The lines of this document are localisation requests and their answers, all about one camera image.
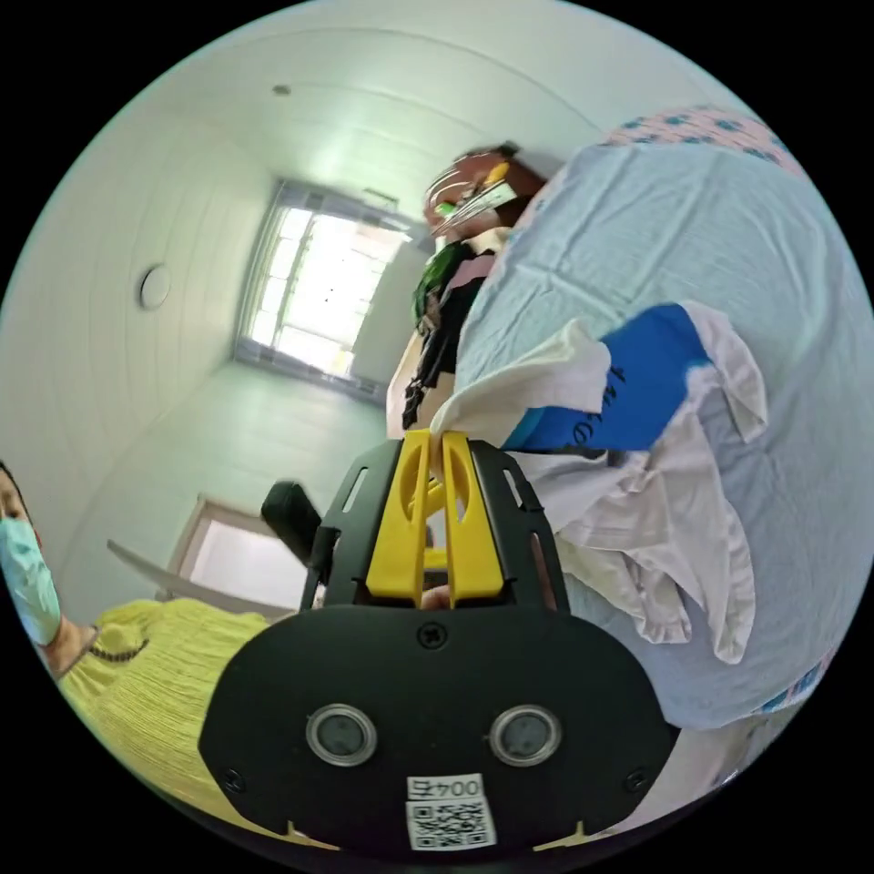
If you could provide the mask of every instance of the ceiling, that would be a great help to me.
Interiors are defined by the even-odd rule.
[[[416,218],[471,147],[510,139],[551,172],[638,115],[744,108],[673,50],[558,0],[318,0],[207,46],[140,100],[220,128],[278,176],[375,189]]]

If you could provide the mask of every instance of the yellow clothing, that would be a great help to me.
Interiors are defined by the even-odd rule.
[[[235,826],[277,840],[326,846],[290,831],[286,838],[248,822],[224,797],[198,752],[219,675],[269,622],[200,601],[136,601],[104,613],[96,645],[110,654],[148,645],[126,663],[85,654],[60,680],[71,706],[106,748],[173,798]]]

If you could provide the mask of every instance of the screw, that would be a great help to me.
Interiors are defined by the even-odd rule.
[[[437,622],[429,622],[419,629],[419,643],[425,649],[440,649],[446,643],[446,629]]]
[[[639,767],[637,771],[632,771],[626,778],[623,785],[626,792],[639,792],[649,783],[649,777],[646,772]]]
[[[237,771],[232,770],[231,768],[225,771],[222,782],[228,792],[236,792],[239,794],[240,792],[246,791],[246,781],[237,773]]]

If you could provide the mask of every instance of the white cloth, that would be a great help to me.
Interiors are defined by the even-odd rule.
[[[649,452],[630,452],[619,468],[566,455],[513,457],[543,504],[568,574],[631,615],[638,634],[654,644],[689,640],[685,592],[707,617],[716,657],[736,664],[756,611],[753,568],[697,410],[721,388],[743,439],[753,440],[767,424],[765,386],[725,316],[696,303],[682,306],[712,365],[688,373],[686,399]],[[600,413],[610,363],[606,346],[589,338],[580,320],[569,322],[438,410],[431,427],[435,471],[441,474],[437,448],[445,431],[500,447],[530,408]]]

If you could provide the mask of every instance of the face mask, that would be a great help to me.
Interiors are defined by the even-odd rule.
[[[50,644],[61,625],[61,608],[30,523],[0,519],[0,567],[27,636],[35,644]]]

